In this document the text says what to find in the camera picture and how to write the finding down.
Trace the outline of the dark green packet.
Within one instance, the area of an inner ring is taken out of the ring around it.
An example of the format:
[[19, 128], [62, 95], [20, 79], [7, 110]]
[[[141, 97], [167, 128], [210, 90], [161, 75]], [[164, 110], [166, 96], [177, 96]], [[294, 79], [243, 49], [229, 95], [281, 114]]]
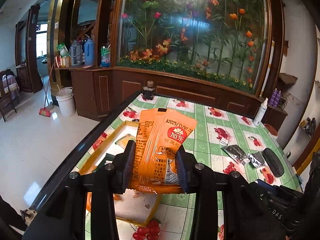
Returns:
[[104, 166], [106, 164], [112, 163], [113, 160], [114, 160], [114, 155], [106, 153], [97, 161], [96, 166], [97, 167]]

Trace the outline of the green cracker pack plain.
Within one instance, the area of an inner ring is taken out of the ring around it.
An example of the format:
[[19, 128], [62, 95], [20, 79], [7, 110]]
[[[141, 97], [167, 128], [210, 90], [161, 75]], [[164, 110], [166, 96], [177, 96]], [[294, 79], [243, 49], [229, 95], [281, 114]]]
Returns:
[[115, 144], [119, 147], [121, 147], [122, 149], [125, 149], [126, 146], [127, 146], [127, 143], [132, 140], [132, 141], [135, 141], [136, 140], [136, 137], [134, 137], [133, 135], [131, 134], [126, 134], [124, 135], [123, 137], [121, 137], [120, 139], [118, 139]]

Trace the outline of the orange sachet snack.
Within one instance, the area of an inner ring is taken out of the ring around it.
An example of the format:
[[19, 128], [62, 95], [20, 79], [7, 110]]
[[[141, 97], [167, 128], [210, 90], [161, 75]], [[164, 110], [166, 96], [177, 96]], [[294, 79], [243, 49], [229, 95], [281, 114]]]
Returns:
[[152, 194], [185, 192], [177, 153], [196, 126], [195, 119], [174, 109], [141, 111], [129, 189]]

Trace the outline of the silver foil bag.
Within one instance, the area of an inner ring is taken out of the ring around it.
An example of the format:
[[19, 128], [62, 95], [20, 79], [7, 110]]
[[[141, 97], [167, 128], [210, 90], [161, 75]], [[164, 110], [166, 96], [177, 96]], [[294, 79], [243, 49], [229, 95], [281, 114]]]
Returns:
[[249, 163], [248, 154], [238, 145], [229, 145], [222, 148], [234, 161], [246, 165]]
[[265, 160], [261, 152], [250, 153], [248, 154], [248, 158], [255, 168], [260, 168], [265, 165]]

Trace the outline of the yellow white tray box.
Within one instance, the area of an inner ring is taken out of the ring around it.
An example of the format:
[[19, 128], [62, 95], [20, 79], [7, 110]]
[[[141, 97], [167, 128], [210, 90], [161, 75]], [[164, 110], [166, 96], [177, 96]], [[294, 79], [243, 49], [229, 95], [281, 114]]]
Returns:
[[161, 196], [129, 188], [138, 123], [125, 121], [118, 128], [108, 128], [76, 164], [81, 175], [90, 174], [112, 164], [111, 185], [116, 219], [146, 226], [155, 214]]

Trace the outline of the black glasses case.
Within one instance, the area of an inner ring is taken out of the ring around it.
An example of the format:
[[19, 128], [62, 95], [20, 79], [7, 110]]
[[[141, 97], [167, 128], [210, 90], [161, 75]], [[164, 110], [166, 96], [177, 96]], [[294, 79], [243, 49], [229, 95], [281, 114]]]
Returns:
[[262, 156], [276, 178], [279, 178], [284, 174], [284, 167], [280, 159], [270, 148], [265, 148], [262, 152]]

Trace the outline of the dark ink bottle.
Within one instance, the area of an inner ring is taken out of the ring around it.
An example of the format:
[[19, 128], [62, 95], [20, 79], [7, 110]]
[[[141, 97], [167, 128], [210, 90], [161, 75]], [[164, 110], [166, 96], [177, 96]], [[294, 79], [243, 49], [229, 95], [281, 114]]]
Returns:
[[154, 91], [155, 91], [154, 82], [151, 80], [147, 81], [147, 85], [143, 87], [143, 99], [152, 100]]

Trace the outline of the white orange stool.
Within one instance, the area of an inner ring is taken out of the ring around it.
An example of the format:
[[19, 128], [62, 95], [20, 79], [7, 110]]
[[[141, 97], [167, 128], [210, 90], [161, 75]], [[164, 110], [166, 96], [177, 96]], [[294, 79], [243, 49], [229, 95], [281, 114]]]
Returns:
[[268, 130], [270, 135], [272, 135], [273, 137], [277, 137], [278, 136], [278, 132], [276, 131], [276, 129], [274, 127], [272, 127], [269, 124], [264, 124], [264, 126], [266, 127], [266, 129]]

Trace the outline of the white plastic bucket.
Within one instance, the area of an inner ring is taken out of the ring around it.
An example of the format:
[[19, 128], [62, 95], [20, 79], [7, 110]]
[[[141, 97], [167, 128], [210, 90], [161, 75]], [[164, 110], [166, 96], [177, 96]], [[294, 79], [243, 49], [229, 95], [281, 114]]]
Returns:
[[74, 92], [72, 87], [65, 87], [57, 92], [56, 99], [64, 117], [70, 117], [76, 112]]

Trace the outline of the red broom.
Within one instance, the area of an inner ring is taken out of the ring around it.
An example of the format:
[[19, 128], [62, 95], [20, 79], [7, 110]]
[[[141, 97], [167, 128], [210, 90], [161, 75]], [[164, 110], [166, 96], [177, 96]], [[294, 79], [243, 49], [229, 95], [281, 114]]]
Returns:
[[54, 66], [55, 66], [55, 63], [53, 63], [51, 68], [50, 68], [47, 87], [44, 89], [44, 106], [39, 109], [39, 115], [45, 116], [45, 117], [48, 117], [48, 118], [51, 116], [51, 112], [48, 109], [48, 107], [50, 105], [49, 100], [48, 100], [48, 90], [49, 90], [50, 78], [51, 78]]

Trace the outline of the white spray bottle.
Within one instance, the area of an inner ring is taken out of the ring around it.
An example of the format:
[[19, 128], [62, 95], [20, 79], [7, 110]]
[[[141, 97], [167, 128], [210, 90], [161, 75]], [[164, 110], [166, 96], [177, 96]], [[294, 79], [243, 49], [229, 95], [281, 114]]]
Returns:
[[253, 120], [253, 124], [255, 126], [258, 126], [262, 119], [263, 119], [263, 116], [264, 114], [266, 113], [266, 110], [267, 110], [267, 105], [268, 105], [268, 98], [266, 98], [260, 105], [259, 109], [258, 109], [258, 112]]

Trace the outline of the purple bottle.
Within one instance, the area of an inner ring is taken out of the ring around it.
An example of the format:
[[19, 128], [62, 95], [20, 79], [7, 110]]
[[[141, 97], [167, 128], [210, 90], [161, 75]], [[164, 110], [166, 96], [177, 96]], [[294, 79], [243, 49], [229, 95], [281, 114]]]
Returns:
[[274, 107], [278, 106], [278, 103], [280, 102], [280, 99], [281, 99], [281, 91], [277, 90], [277, 93], [276, 93], [276, 96], [275, 96], [275, 99], [274, 99], [274, 102], [273, 102], [273, 106]]
[[272, 95], [271, 95], [269, 101], [268, 101], [268, 104], [269, 104], [270, 106], [274, 106], [274, 101], [275, 101], [275, 99], [276, 99], [277, 94], [278, 94], [278, 92], [277, 92], [277, 89], [275, 88], [275, 89], [273, 90], [273, 92], [272, 92]]

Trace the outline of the blue green detergent bag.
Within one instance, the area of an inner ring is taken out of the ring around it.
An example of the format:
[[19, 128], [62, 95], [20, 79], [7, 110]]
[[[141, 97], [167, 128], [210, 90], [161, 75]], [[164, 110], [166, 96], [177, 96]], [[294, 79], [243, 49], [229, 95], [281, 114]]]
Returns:
[[111, 50], [110, 46], [101, 47], [101, 66], [109, 67], [111, 64]]

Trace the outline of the purple bottle right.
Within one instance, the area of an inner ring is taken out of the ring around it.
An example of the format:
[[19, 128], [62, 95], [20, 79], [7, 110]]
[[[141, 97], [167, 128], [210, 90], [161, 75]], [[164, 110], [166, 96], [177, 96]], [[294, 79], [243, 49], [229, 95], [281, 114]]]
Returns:
[[274, 107], [278, 106], [278, 103], [280, 102], [280, 99], [281, 99], [281, 91], [277, 90], [277, 93], [276, 93], [276, 96], [275, 96], [275, 99], [274, 99], [274, 102], [273, 102], [273, 106]]

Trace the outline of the flower glass display panel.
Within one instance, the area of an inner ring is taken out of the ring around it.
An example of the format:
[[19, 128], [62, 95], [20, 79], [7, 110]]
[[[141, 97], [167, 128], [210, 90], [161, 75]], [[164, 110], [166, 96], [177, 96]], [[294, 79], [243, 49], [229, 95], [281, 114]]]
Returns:
[[122, 0], [117, 65], [255, 93], [267, 0]]

